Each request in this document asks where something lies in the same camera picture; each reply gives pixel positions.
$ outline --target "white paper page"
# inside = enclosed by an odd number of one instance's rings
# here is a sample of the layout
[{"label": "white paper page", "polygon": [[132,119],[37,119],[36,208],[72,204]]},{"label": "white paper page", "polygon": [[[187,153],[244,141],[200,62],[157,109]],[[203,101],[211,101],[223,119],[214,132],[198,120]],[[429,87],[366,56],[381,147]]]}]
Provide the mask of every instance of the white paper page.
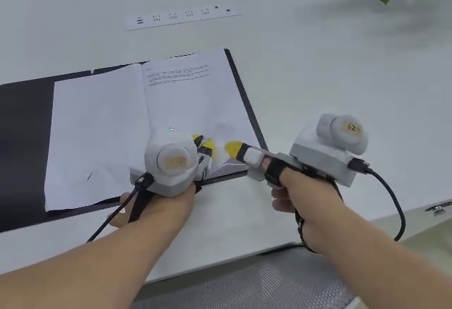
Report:
[{"label": "white paper page", "polygon": [[152,127],[212,138],[218,151],[211,176],[245,170],[220,152],[231,140],[259,146],[224,49],[148,62],[143,76]]},{"label": "white paper page", "polygon": [[149,124],[139,64],[55,83],[46,210],[91,205],[131,189]]}]

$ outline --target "power strip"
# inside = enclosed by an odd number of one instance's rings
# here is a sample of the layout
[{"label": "power strip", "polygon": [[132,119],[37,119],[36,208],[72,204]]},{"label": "power strip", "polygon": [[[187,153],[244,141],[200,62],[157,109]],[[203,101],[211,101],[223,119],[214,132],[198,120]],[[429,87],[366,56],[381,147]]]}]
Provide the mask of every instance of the power strip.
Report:
[{"label": "power strip", "polygon": [[239,16],[237,9],[229,6],[205,6],[202,8],[186,8],[180,11],[165,13],[151,13],[149,15],[129,16],[126,18],[126,30],[161,27],[163,25],[177,25],[214,18],[229,18]]}]

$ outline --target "orange label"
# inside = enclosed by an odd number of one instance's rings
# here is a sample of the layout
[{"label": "orange label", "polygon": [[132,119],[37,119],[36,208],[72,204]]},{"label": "orange label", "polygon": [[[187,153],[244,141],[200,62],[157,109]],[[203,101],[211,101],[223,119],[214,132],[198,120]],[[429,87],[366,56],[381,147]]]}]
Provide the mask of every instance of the orange label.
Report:
[{"label": "orange label", "polygon": [[166,169],[181,169],[186,167],[186,158],[183,156],[170,156],[165,158]]},{"label": "orange label", "polygon": [[342,127],[342,130],[345,131],[346,133],[349,133],[350,135],[362,138],[362,129],[356,123],[345,122]]}]

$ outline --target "white table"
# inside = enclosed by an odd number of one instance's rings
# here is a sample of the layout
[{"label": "white table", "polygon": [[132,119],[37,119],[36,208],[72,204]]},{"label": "white table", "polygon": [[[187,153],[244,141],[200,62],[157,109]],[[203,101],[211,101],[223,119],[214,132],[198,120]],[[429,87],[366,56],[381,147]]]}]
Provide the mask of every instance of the white table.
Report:
[{"label": "white table", "polygon": [[[124,32],[127,15],[211,3],[244,15]],[[272,151],[287,151],[324,112],[355,115],[371,134],[366,160],[416,210],[451,198],[451,9],[450,0],[0,0],[0,83],[227,47]],[[369,220],[395,214],[371,177],[343,194]],[[0,274],[81,244],[108,212],[0,234]],[[265,184],[219,183],[199,195],[148,280],[296,240]]]}]

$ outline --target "black notebook cover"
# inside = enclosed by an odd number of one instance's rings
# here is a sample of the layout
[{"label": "black notebook cover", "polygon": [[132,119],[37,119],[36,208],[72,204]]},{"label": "black notebook cover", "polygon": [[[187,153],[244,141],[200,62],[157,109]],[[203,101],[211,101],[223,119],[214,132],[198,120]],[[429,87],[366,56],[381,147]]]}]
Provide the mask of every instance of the black notebook cover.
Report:
[{"label": "black notebook cover", "polygon": [[[225,49],[225,53],[259,145],[267,150],[231,52]],[[96,69],[93,73],[81,71],[0,86],[0,233],[117,205],[119,199],[112,198],[74,210],[46,212],[44,180],[52,124],[54,83],[115,71],[124,66],[128,64]],[[208,184],[245,174],[243,171],[212,178]]]}]

